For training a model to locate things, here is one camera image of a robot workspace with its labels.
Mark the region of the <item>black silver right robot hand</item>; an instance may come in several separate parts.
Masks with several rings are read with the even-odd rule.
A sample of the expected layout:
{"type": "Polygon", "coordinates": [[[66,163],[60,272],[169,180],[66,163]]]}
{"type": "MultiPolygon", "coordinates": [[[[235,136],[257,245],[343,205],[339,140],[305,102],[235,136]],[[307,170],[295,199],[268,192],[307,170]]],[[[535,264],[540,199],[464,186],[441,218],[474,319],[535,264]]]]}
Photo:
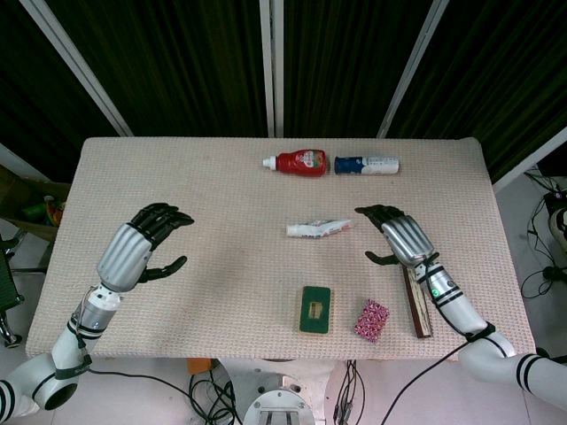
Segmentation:
{"type": "Polygon", "coordinates": [[[389,205],[356,207],[384,236],[392,251],[391,255],[378,256],[366,251],[365,256],[379,266],[402,264],[405,267],[419,267],[435,259],[437,254],[428,236],[417,222],[402,210],[389,205]]]}

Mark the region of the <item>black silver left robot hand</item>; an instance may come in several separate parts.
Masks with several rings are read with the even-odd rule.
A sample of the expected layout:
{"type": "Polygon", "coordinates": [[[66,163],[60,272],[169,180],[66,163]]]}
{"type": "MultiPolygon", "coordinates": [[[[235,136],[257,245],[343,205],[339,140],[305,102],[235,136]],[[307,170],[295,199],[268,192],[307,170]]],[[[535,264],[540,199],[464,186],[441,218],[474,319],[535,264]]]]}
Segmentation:
{"type": "Polygon", "coordinates": [[[172,232],[193,223],[188,214],[174,205],[147,205],[121,225],[107,245],[97,264],[101,284],[112,292],[125,293],[139,283],[164,279],[176,273],[187,262],[185,256],[157,268],[147,267],[148,261],[172,232]]]}

